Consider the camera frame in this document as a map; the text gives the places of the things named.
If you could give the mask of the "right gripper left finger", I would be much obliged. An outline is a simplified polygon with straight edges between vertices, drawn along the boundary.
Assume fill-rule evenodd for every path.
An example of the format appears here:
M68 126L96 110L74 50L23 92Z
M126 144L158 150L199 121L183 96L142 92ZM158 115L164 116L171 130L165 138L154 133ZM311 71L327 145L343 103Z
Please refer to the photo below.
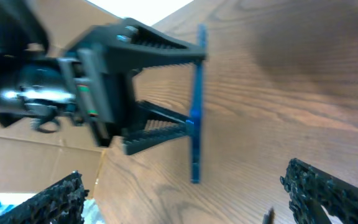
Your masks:
M82 175L74 171L25 202L0 215L0 224L83 224L84 202L89 191Z

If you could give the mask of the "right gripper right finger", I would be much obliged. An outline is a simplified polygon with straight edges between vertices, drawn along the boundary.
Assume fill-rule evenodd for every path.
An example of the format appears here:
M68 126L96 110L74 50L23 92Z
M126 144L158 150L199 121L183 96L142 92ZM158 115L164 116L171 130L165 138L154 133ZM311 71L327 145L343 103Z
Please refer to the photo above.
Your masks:
M297 158L289 161L280 182L296 223L330 223L330 216L358 223L358 187Z

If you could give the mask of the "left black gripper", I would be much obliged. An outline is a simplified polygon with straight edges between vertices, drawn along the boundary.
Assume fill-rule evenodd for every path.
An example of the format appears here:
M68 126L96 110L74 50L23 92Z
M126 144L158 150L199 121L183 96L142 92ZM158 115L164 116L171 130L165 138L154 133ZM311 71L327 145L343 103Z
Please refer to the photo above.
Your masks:
M193 132L189 116L149 101L135 102L135 70L205 58L204 47L126 18L108 27L106 44L71 44L58 63L96 145L108 147L122 135L124 154L133 155Z

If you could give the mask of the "blue Samsung Galaxy smartphone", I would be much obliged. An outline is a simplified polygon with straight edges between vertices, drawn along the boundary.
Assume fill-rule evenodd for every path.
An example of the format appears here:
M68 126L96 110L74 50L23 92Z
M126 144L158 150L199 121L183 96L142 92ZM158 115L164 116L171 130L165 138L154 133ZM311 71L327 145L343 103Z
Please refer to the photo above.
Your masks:
M195 62L193 76L193 94L191 98L191 108L189 111L190 118L187 119L186 125L191 138L190 164L191 173L190 181L192 184L198 184L201 181L201 130L203 122L203 78L204 78L204 61L206 60L207 47L207 30L205 25L198 26L198 45L205 51L204 57Z

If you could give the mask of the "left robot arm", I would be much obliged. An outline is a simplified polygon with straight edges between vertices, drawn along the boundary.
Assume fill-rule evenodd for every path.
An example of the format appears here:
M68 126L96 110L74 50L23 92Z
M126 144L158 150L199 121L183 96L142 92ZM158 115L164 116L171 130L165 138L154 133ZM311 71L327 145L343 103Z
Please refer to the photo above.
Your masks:
M206 29L197 44L175 39L135 19L90 27L59 57L49 57L46 30L24 1L0 1L0 125L30 118L34 131L88 126L99 147L122 137L124 152L136 154L189 136L201 152L201 109ZM134 78L146 68L195 66L189 115L137 100Z

